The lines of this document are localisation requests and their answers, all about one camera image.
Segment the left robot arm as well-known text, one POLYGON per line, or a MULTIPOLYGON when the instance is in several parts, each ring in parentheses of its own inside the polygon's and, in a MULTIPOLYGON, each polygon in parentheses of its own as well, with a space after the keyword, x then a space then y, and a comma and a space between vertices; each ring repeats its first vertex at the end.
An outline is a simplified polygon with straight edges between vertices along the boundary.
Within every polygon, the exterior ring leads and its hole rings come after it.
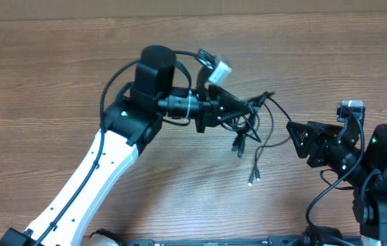
POLYGON ((8 229, 1 245, 79 245, 96 211, 118 179, 161 130, 167 117, 196 130, 230 124, 237 149, 254 130, 258 107, 222 87, 230 64, 204 50, 194 54, 201 64, 197 83, 173 84, 176 70, 185 71, 178 52, 147 46, 131 62, 135 78, 110 104, 100 105, 100 128, 85 158, 49 206, 23 232, 8 229))

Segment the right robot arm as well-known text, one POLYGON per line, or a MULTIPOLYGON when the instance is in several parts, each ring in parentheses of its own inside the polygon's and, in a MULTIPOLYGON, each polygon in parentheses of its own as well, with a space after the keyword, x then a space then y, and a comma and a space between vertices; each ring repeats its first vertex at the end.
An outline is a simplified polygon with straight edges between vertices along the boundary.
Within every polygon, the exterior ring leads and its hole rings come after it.
POLYGON ((343 126, 290 121, 286 129, 297 155, 311 167, 328 166, 353 188, 353 214, 360 234, 387 244, 387 124, 379 124, 364 144, 362 118, 348 113, 343 126))

